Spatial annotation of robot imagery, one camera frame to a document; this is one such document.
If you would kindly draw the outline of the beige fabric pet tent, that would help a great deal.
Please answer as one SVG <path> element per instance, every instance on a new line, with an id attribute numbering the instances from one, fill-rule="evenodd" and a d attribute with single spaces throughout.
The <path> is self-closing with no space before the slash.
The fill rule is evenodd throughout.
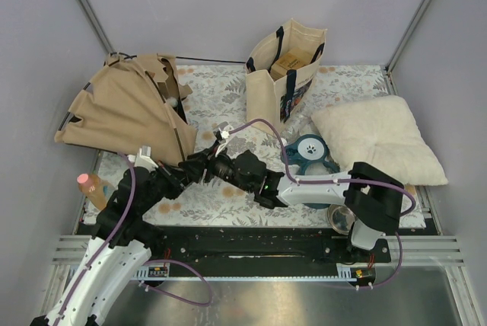
<path id="1" fill-rule="evenodd" d="M 151 73 L 166 99 L 181 100 L 181 107 L 175 110 L 176 122 L 183 132 L 187 157 L 194 153 L 197 130 L 188 124 L 183 108 L 183 100 L 193 91 L 179 83 L 175 57 L 160 53 L 139 54 L 134 59 L 108 55 L 103 68 L 89 81 L 90 87 L 73 100 L 68 109 L 71 115 L 54 140 L 125 155 L 134 155 L 146 145 L 155 161 L 182 162 L 161 100 L 142 68 Z"/>

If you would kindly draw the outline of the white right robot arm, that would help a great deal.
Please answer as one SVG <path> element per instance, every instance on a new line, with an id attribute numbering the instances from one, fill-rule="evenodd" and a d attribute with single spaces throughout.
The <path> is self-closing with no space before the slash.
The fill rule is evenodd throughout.
<path id="1" fill-rule="evenodd" d="M 249 150 L 230 158 L 207 149 L 189 156 L 179 163 L 179 168 L 194 183 L 218 177 L 253 194 L 254 201 L 268 209 L 304 204 L 349 209 L 355 221 L 348 234 L 346 252 L 357 262 L 373 254 L 382 234 L 399 229 L 404 186 L 365 162 L 356 162 L 350 171 L 336 174 L 290 178 L 285 172 L 268 169 Z"/>

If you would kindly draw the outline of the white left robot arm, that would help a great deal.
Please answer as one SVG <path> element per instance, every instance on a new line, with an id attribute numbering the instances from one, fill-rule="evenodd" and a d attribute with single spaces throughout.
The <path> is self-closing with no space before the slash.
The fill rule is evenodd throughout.
<path id="1" fill-rule="evenodd" d="M 147 260 L 163 257 L 162 231 L 143 215 L 162 199 L 176 199 L 188 185 L 179 168 L 131 167 L 97 218 L 75 275 L 60 300 L 33 325 L 102 325 L 128 282 Z"/>

